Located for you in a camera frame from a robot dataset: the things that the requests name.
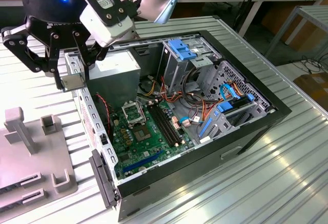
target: yellow wire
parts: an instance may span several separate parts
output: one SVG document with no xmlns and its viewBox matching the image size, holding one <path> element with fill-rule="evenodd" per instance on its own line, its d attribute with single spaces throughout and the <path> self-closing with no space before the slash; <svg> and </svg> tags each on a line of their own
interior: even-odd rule
<svg viewBox="0 0 328 224">
<path fill-rule="evenodd" d="M 154 91 L 154 87 L 155 87 L 155 82 L 153 83 L 153 86 L 152 86 L 152 89 L 150 90 L 150 92 L 145 94 L 144 96 L 146 96 L 146 97 L 150 96 Z"/>
</svg>

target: aluminum table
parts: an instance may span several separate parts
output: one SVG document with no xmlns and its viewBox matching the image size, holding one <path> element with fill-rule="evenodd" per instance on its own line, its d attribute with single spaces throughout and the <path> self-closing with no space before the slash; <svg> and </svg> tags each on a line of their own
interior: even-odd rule
<svg viewBox="0 0 328 224">
<path fill-rule="evenodd" d="M 270 53 L 274 50 L 275 46 L 281 39 L 281 37 L 285 34 L 287 29 L 289 28 L 290 24 L 294 21 L 297 15 L 303 17 L 302 21 L 298 24 L 294 32 L 291 34 L 289 39 L 286 41 L 288 45 L 292 39 L 296 36 L 296 34 L 301 30 L 301 28 L 305 25 L 307 21 L 313 23 L 318 28 L 322 29 L 326 33 L 328 33 L 328 6 L 296 6 L 289 17 L 286 19 L 284 24 L 279 29 L 278 33 L 272 39 L 268 50 L 264 54 L 265 57 L 268 57 Z M 318 59 L 319 56 L 325 52 L 327 49 L 328 42 L 325 42 L 322 47 L 317 51 L 315 59 Z"/>
<path fill-rule="evenodd" d="M 173 19 L 164 26 L 141 22 L 136 28 L 141 37 L 208 30 L 293 112 L 244 154 L 122 223 L 326 223 L 327 112 L 219 19 Z M 44 50 L 35 40 L 30 46 Z M 59 70 L 67 71 L 63 54 Z M 21 105 L 26 120 L 49 113 L 61 118 L 78 182 L 74 194 L 8 223 L 115 223 L 115 211 L 105 209 L 89 164 L 91 150 L 71 93 L 58 91 L 54 79 L 43 73 L 29 71 L 3 45 L 0 88 L 3 109 Z"/>
</svg>

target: floor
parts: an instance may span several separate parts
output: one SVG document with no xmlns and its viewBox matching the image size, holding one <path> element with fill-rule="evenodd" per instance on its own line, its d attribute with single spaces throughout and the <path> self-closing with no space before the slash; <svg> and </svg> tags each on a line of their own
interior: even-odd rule
<svg viewBox="0 0 328 224">
<path fill-rule="evenodd" d="M 238 3 L 230 3 L 230 5 L 225 3 L 206 3 L 203 7 L 202 15 L 216 14 L 232 27 L 239 7 Z M 254 21 L 244 36 L 246 41 L 262 54 L 268 49 L 273 37 L 274 35 L 268 29 Z M 269 61 L 275 66 L 279 66 L 287 64 L 291 60 L 299 60 L 303 55 L 310 58 L 313 56 L 313 52 L 297 52 L 283 42 L 279 42 L 274 52 L 269 56 Z"/>
</svg>

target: red wire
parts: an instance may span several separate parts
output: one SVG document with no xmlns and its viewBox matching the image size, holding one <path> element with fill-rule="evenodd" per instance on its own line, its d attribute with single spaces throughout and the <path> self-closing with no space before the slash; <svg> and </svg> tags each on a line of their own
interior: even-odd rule
<svg viewBox="0 0 328 224">
<path fill-rule="evenodd" d="M 96 94 L 97 97 L 99 97 L 101 99 L 101 101 L 104 103 L 105 107 L 106 107 L 106 111 L 107 111 L 107 123 L 108 123 L 108 135 L 109 135 L 109 130 L 110 130 L 110 123 L 109 123 L 109 110 L 107 107 L 107 103 L 106 101 L 103 99 L 102 96 L 100 96 L 99 94 Z"/>
</svg>

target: wire bundle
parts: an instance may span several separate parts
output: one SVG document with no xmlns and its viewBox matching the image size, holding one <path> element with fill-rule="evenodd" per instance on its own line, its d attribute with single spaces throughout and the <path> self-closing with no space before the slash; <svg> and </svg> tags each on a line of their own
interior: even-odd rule
<svg viewBox="0 0 328 224">
<path fill-rule="evenodd" d="M 303 55 L 302 56 L 302 59 L 301 60 L 295 60 L 295 61 L 290 61 L 290 63 L 292 63 L 296 68 L 304 71 L 305 73 L 308 73 L 308 74 L 312 74 L 312 73 L 319 73 L 321 71 L 324 71 L 324 72 L 328 72 L 328 65 L 326 63 L 323 62 L 324 60 L 324 57 L 327 56 L 328 53 L 326 53 L 325 55 L 321 56 L 319 58 L 319 60 L 312 60 L 312 59 L 308 59 L 307 56 Z M 297 66 L 295 63 L 302 63 L 302 65 L 306 68 L 303 69 L 299 66 Z M 308 65 L 311 65 L 317 69 L 311 69 L 308 67 Z"/>
</svg>

